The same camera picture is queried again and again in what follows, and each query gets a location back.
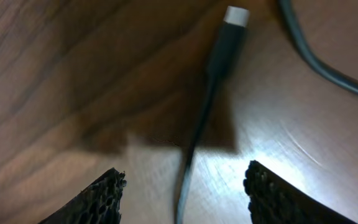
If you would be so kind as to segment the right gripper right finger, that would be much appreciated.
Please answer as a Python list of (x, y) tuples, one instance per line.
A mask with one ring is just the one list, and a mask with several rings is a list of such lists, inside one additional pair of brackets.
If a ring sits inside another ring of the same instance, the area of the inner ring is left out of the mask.
[(355, 224), (263, 166), (250, 161), (243, 181), (253, 224)]

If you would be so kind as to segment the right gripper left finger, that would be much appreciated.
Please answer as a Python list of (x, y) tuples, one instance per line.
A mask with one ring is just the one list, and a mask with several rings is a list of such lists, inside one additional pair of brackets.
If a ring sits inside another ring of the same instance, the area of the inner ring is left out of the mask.
[(127, 182), (112, 168), (40, 224), (120, 224), (120, 201)]

